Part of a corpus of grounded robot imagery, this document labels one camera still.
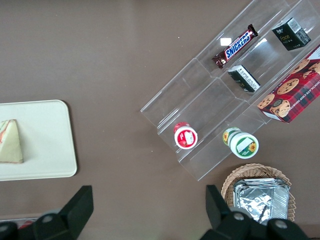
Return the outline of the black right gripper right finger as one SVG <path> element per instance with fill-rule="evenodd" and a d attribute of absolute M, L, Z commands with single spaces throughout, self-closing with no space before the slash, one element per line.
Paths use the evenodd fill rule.
<path fill-rule="evenodd" d="M 212 226 L 202 240 L 308 240 L 294 222 L 273 218 L 262 225 L 240 211 L 231 211 L 215 185 L 207 185 L 206 212 Z"/>

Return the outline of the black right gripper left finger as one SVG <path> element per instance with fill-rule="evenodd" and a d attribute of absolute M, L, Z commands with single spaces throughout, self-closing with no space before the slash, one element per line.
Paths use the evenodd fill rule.
<path fill-rule="evenodd" d="M 2 240 L 76 240 L 94 211 L 93 188 L 82 186 L 58 213 L 48 213 L 18 228 L 13 221 L 0 224 Z"/>

